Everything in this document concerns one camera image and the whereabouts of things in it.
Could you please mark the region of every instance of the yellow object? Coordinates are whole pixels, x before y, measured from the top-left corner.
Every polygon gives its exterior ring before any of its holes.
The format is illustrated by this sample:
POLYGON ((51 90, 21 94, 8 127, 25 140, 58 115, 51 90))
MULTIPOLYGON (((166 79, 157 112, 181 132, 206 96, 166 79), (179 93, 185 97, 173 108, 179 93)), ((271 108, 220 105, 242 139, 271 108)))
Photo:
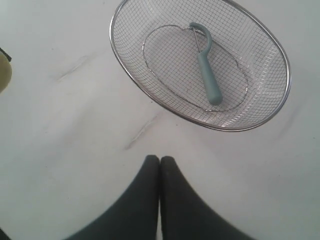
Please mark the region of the yellow object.
POLYGON ((0 52, 0 93, 8 86, 11 76, 11 65, 6 56, 0 52))

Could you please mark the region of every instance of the white marble countertop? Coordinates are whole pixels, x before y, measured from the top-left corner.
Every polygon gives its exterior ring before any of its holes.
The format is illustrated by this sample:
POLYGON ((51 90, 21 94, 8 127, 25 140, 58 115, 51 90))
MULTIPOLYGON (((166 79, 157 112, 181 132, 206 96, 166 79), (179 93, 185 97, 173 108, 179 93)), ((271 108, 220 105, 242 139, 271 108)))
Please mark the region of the white marble countertop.
POLYGON ((199 195, 245 233, 320 239, 320 2, 237 2, 281 42, 293 85, 267 124, 225 133, 164 110, 124 73, 109 42, 120 0, 1 0, 0 46, 13 77, 0 94, 0 228, 13 240, 63 239, 156 154, 175 157, 199 195))

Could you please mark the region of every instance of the basket rim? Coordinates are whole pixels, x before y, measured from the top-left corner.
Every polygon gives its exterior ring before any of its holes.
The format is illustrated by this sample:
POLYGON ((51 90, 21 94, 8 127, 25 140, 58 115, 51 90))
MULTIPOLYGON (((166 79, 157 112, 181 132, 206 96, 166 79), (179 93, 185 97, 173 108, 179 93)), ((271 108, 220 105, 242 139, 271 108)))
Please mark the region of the basket rim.
POLYGON ((157 99, 154 95, 151 95, 148 90, 137 80, 135 79, 131 73, 129 72, 129 70, 127 69, 125 63, 123 62, 123 60, 121 59, 121 56, 119 55, 116 45, 115 45, 115 41, 114 41, 114 28, 115 28, 115 23, 117 20, 117 16, 120 13, 122 7, 129 1, 132 0, 123 0, 119 6, 116 8, 114 15, 112 16, 111 19, 111 23, 110 23, 110 27, 109 27, 109 39, 110 39, 110 43, 111 43, 111 47, 112 47, 112 51, 116 57, 116 59, 118 60, 118 62, 120 63, 120 65, 122 66, 123 70, 126 72, 126 74, 131 78, 131 80, 148 96, 150 97, 152 100, 154 100, 157 104, 159 104, 160 106, 162 106, 163 108, 169 110, 170 112, 172 112, 173 114, 189 121, 192 123, 195 123, 197 125, 209 128, 209 129, 213 129, 213 130, 218 130, 218 131, 223 131, 223 132, 242 132, 242 131, 247 131, 247 130, 251 130, 254 128, 257 128, 265 123, 267 123, 269 120, 271 120, 274 116, 276 116, 279 111, 282 109, 282 107, 284 106, 285 102, 288 99, 289 93, 290 93, 290 89, 291 89, 291 85, 292 85, 292 79, 291 79, 291 66, 290 66, 290 62, 288 59, 288 55, 286 53, 286 51, 284 50, 284 48, 282 47, 282 45, 280 44, 280 42, 278 41, 278 39, 273 35, 273 33, 258 19, 256 18, 251 12, 249 12, 247 9, 245 9, 244 7, 242 7, 241 5, 239 5, 238 3, 234 2, 233 0, 221 0, 223 2, 226 2, 228 4, 230 4, 231 6, 235 7, 236 9, 238 9, 239 11, 243 12, 245 15, 247 15, 251 20, 253 20, 263 31, 264 33, 266 33, 267 35, 269 35, 272 39, 272 41, 275 43, 275 45, 280 49, 281 51, 281 55, 282 58, 284 60, 285 63, 285 67, 286 67, 286 87, 285 87, 285 92, 284 95, 280 101, 280 103, 278 104, 278 106, 276 107, 276 109, 267 117, 265 117, 263 120, 252 124, 252 125, 248 125, 246 127, 219 127, 213 124, 209 124, 209 123, 205 123, 202 122, 200 120, 194 119, 192 117, 189 117, 186 114, 183 114, 177 110, 175 110, 174 108, 168 106, 167 104, 163 103, 161 100, 157 99))

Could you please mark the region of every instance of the metal mesh strainer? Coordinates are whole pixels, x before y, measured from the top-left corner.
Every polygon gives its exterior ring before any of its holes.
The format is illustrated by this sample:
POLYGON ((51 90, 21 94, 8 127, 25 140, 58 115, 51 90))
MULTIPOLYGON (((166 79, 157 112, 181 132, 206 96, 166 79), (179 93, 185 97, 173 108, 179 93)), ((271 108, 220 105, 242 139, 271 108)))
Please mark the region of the metal mesh strainer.
MULTIPOLYGON (((200 48, 207 39, 196 33, 200 48)), ((255 128, 285 103, 290 66, 283 48, 231 0, 125 0, 110 26, 113 51, 132 80, 158 104, 199 125, 223 131, 255 128), (208 55, 223 95, 209 104, 189 23, 208 28, 208 55)))

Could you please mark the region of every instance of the peeler handle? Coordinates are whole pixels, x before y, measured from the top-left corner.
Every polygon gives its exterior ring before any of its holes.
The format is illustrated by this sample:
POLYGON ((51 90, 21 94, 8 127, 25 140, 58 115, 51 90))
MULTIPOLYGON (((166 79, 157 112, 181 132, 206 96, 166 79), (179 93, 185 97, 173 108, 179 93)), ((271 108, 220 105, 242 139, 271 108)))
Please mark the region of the peeler handle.
POLYGON ((200 52, 197 58, 204 83, 206 97, 211 105, 219 105, 223 99, 222 93, 208 61, 208 55, 205 52, 200 52))

